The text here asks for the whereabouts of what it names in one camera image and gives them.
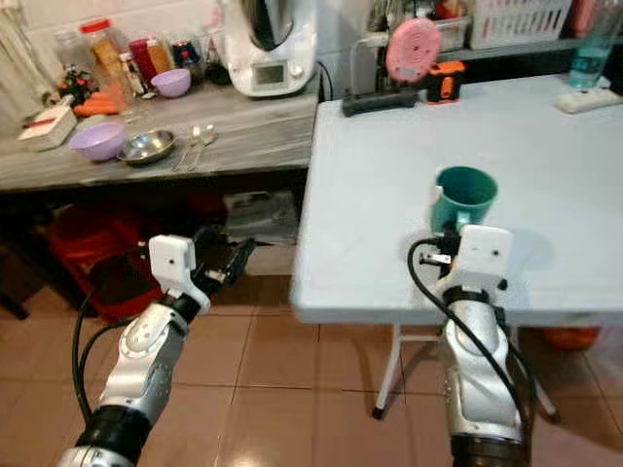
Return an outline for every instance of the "white basket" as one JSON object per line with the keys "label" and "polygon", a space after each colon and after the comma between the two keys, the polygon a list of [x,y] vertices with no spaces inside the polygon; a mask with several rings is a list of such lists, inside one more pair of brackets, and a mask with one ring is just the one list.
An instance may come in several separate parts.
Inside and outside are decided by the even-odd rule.
{"label": "white basket", "polygon": [[570,5],[571,0],[472,0],[469,47],[555,41]]}
{"label": "white basket", "polygon": [[455,51],[462,49],[465,42],[465,31],[470,22],[470,17],[440,19],[435,24],[441,32],[440,52]]}

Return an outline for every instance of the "green cup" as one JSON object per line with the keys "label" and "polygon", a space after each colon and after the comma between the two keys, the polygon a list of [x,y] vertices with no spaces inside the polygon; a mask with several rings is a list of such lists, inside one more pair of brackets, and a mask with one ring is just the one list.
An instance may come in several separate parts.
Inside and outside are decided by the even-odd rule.
{"label": "green cup", "polygon": [[497,196],[491,175],[472,167],[449,167],[437,176],[439,198],[432,207],[430,227],[441,233],[447,225],[460,232],[467,224],[479,224]]}

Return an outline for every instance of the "carrot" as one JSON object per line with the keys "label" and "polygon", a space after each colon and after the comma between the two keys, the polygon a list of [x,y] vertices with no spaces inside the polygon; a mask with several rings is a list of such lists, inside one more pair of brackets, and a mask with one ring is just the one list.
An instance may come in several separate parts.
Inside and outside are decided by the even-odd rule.
{"label": "carrot", "polygon": [[110,100],[110,97],[108,97],[108,94],[106,92],[102,92],[101,90],[99,90],[91,94],[89,100]]}
{"label": "carrot", "polygon": [[107,99],[107,100],[103,100],[103,99],[102,100],[89,99],[89,100],[86,100],[85,103],[82,104],[82,105],[86,105],[87,107],[99,107],[99,106],[102,106],[102,105],[112,105],[112,106],[114,106],[115,103],[112,100],[110,100],[110,99]]}
{"label": "carrot", "polygon": [[117,114],[117,107],[114,105],[104,103],[100,105],[77,105],[74,107],[74,113],[78,117],[88,117],[91,115],[99,115],[99,114]]}

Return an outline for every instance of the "spoon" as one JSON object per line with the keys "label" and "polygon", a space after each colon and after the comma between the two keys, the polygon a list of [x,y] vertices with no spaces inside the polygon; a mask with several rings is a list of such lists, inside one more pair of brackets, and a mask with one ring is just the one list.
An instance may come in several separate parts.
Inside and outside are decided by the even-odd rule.
{"label": "spoon", "polygon": [[188,144],[188,147],[186,148],[186,151],[184,151],[184,153],[182,154],[182,157],[179,158],[177,164],[173,166],[173,172],[176,172],[179,169],[179,167],[182,165],[182,162],[186,159],[186,156],[188,156],[188,153],[190,153],[192,149],[199,144],[201,139],[202,128],[199,125],[193,125],[193,127],[191,128],[191,140]]}
{"label": "spoon", "polygon": [[191,165],[188,167],[189,171],[195,170],[197,168],[197,165],[199,164],[199,159],[202,156],[203,150],[207,146],[212,144],[215,139],[216,139],[216,127],[214,125],[206,126],[205,130],[202,132],[202,135],[201,135],[203,146],[201,146],[200,149],[197,151],[197,156],[195,157],[195,161],[191,163]]}

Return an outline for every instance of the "floor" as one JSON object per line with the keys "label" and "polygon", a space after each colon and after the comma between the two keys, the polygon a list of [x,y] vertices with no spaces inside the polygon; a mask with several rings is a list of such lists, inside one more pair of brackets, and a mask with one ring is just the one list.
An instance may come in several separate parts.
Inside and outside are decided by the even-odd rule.
{"label": "floor", "polygon": [[[405,344],[392,406],[374,420],[389,327],[299,323],[287,288],[287,277],[244,279],[193,323],[140,465],[452,465],[434,347]],[[69,363],[75,311],[46,288],[25,305],[27,321],[0,312],[2,467],[54,466],[83,428]],[[99,326],[89,320],[87,333]],[[563,417],[559,426],[537,420],[532,465],[623,465],[623,329],[605,329],[584,353],[524,337]],[[115,363],[115,340],[93,349],[92,404]]]}

